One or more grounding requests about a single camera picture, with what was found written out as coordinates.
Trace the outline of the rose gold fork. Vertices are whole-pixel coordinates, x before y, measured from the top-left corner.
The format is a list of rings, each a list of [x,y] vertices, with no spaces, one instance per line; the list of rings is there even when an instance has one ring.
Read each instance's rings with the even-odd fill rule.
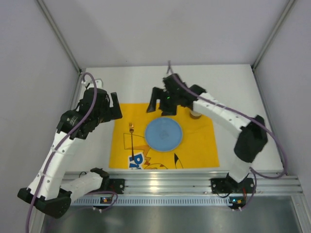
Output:
[[[129,132],[131,134],[131,153],[132,153],[132,159],[134,160],[134,145],[133,145],[134,125],[131,122],[129,123]]]

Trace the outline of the light blue plate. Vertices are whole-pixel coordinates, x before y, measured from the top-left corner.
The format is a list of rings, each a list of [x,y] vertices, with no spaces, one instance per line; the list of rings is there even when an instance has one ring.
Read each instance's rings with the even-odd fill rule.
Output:
[[[159,117],[146,126],[144,138],[151,149],[170,152],[181,144],[183,131],[180,124],[174,119]]]

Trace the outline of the metal cup with brown base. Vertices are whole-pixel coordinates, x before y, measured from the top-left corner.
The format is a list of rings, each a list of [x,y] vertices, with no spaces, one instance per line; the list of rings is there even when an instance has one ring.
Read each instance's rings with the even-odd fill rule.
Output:
[[[201,113],[198,113],[196,111],[190,110],[190,117],[193,119],[199,119],[202,116]]]

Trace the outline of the yellow cartoon placemat cloth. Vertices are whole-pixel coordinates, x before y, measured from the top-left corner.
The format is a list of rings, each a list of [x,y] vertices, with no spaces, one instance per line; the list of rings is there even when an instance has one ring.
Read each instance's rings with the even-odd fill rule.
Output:
[[[190,117],[189,108],[177,107],[175,116],[183,131],[181,144],[170,152],[151,149],[145,141],[146,126],[163,117],[157,109],[147,113],[148,103],[120,104],[122,118],[115,120],[109,167],[114,169],[184,169],[218,167],[218,153],[212,120],[206,116]],[[131,153],[129,123],[134,125],[134,160]]]

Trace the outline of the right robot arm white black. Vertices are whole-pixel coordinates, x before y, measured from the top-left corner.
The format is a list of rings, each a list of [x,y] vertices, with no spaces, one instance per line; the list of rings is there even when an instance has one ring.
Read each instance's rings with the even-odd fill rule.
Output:
[[[217,103],[211,94],[198,85],[191,86],[189,91],[176,85],[167,89],[153,87],[147,112],[159,109],[164,116],[174,116],[178,106],[209,117],[235,137],[233,150],[236,158],[226,176],[226,183],[231,189],[239,188],[248,176],[255,157],[268,142],[264,118],[260,115],[245,117],[234,113],[222,103]]]

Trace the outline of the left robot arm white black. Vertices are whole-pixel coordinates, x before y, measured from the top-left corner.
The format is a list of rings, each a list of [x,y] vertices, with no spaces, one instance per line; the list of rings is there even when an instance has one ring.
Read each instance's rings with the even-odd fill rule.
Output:
[[[117,93],[108,94],[93,87],[85,90],[77,107],[61,115],[49,155],[35,179],[28,187],[20,189],[17,196],[42,213],[58,219],[85,194],[110,193],[109,174],[101,168],[93,168],[70,183],[62,184],[62,180],[89,133],[101,123],[121,118]]]

